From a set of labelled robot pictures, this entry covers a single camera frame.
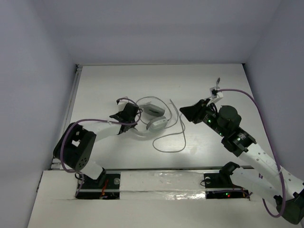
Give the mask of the white grey headphones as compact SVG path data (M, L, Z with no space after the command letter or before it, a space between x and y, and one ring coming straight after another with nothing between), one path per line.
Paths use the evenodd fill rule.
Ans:
M132 128L132 133L140 137L147 137L153 134L158 134L167 127L168 122L172 118L172 111L168 105L158 97L155 96L145 96L137 100L137 104L144 99L150 99L149 102L139 104L142 112L152 117L152 119L145 124L145 130L139 131L136 128ZM163 104L163 106L158 106L152 103L152 99L155 99Z

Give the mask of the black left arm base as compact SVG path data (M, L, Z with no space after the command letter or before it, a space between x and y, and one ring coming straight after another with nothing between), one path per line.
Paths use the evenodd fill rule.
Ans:
M101 175L93 180L85 174L76 173L77 188L75 198L80 200L119 200L120 181L119 172L107 172L103 169Z

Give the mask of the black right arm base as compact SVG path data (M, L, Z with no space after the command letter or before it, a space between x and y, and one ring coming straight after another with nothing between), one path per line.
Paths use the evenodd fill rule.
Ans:
M207 189L206 199L250 199L252 192L233 184L230 176L240 166L228 162L217 173L205 173L200 186Z

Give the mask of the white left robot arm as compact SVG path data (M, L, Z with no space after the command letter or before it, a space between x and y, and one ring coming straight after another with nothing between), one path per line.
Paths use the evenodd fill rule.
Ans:
M55 146L53 156L63 168L70 167L72 172L82 174L84 182L101 187L105 184L106 170L90 161L94 144L134 128L140 113L138 105L126 103L110 120L84 119L71 123Z

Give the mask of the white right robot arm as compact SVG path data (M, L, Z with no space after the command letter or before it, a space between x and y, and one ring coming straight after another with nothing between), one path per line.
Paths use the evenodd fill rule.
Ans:
M220 169L219 181L223 186L243 187L273 205L282 217L297 225L304 217L304 182L282 166L277 165L239 124L241 116L229 105L219 110L208 99L180 108L189 122L205 123L222 137L224 148L246 162L261 174L252 176L238 164L228 162Z

